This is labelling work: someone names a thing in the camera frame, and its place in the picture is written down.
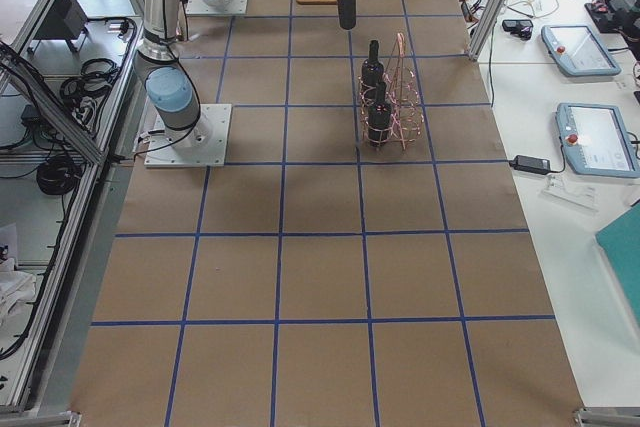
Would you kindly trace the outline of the dark wine bottle far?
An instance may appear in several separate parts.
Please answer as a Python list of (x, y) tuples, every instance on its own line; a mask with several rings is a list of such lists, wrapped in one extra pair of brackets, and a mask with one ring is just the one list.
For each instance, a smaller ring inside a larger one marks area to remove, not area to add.
[(379, 41), (371, 40), (369, 43), (368, 57), (361, 67), (361, 90), (367, 92), (375, 89), (382, 81), (384, 66), (379, 60)]

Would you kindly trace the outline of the teach pendant near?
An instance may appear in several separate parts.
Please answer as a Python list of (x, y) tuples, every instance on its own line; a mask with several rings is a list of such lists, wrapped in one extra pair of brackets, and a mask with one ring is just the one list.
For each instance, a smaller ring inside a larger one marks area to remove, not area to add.
[(576, 174), (639, 177), (639, 163), (617, 106), (560, 103), (555, 118), (564, 157)]

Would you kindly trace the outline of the black power adapter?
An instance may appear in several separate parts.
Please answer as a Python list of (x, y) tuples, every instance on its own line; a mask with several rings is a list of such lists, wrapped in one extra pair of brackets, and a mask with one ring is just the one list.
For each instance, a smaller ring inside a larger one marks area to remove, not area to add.
[(509, 161), (509, 166), (513, 170), (536, 175), (548, 175), (551, 173), (549, 160), (539, 157), (516, 155)]

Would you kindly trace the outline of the dark wine bottle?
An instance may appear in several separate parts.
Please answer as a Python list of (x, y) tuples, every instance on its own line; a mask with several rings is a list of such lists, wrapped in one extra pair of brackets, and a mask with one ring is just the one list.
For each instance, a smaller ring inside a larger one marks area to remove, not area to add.
[(368, 106), (368, 138), (373, 147), (380, 147), (388, 138), (391, 125), (391, 105), (386, 100), (384, 81), (376, 84), (374, 97)]
[(368, 57), (361, 67), (361, 90), (367, 92), (375, 89), (382, 81), (384, 66), (379, 60), (379, 41), (371, 40), (369, 43)]

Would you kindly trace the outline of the dark wine bottle near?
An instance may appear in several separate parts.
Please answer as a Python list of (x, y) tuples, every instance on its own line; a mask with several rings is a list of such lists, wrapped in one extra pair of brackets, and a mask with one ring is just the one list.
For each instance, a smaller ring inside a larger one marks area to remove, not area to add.
[(388, 138), (391, 125), (391, 105), (386, 100), (384, 81), (376, 84), (374, 97), (368, 106), (368, 138), (373, 147), (380, 147)]

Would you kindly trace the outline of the teach pendant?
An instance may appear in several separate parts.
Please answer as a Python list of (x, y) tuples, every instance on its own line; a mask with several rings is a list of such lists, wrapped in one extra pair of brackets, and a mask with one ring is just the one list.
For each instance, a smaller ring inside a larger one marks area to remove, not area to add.
[(615, 76), (621, 68), (601, 38), (588, 25), (545, 25), (541, 39), (567, 76)]
[(555, 118), (564, 157), (576, 174), (639, 177), (639, 163), (617, 106), (560, 103)]

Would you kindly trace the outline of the teach pendant far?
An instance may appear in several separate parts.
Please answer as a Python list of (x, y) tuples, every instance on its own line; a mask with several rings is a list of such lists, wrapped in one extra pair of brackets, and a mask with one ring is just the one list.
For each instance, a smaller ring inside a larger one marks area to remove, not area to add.
[(541, 39), (567, 76), (615, 76), (621, 68), (601, 38), (588, 25), (545, 25)]

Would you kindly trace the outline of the dark wine bottle carried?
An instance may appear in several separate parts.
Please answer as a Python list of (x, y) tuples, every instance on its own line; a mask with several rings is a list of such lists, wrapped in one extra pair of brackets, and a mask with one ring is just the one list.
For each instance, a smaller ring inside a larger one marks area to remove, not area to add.
[(351, 30), (356, 26), (357, 0), (337, 0), (339, 25), (344, 30)]

